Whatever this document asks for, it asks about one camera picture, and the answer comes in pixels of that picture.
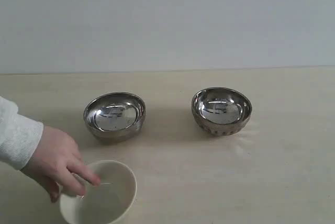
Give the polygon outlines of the white knit sleeve forearm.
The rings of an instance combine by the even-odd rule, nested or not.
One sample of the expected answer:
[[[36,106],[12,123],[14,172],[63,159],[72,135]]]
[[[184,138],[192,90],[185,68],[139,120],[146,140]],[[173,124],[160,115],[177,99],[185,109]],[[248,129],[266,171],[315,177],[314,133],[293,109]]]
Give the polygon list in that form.
[[[1,97],[1,161],[21,170],[34,154],[44,125],[18,113],[18,106]]]

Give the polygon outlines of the person's bare hand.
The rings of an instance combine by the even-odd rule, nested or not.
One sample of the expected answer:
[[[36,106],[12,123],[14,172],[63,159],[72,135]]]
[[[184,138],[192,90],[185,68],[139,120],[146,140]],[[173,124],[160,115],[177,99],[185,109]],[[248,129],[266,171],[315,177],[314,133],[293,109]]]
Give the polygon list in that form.
[[[20,171],[37,182],[48,193],[52,203],[59,199],[59,186],[75,195],[85,194],[85,186],[74,174],[94,186],[100,184],[100,178],[82,162],[75,140],[49,126],[44,127],[35,152]]]

